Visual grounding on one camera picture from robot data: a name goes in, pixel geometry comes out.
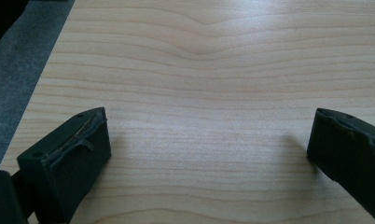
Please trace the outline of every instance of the black device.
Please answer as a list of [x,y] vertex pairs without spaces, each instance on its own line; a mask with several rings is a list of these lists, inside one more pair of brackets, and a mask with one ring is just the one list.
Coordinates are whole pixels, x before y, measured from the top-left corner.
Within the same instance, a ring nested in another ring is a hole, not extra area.
[[0,224],[69,223],[110,157],[104,108],[73,116],[0,171]]
[[307,155],[375,218],[373,125],[348,114],[318,108]]

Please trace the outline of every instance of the wood grain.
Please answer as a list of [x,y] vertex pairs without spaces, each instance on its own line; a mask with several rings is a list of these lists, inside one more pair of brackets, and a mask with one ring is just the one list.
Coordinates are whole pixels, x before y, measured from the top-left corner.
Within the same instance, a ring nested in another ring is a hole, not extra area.
[[1,168],[102,105],[73,223],[375,223],[305,154],[316,107],[375,125],[375,1],[76,0]]

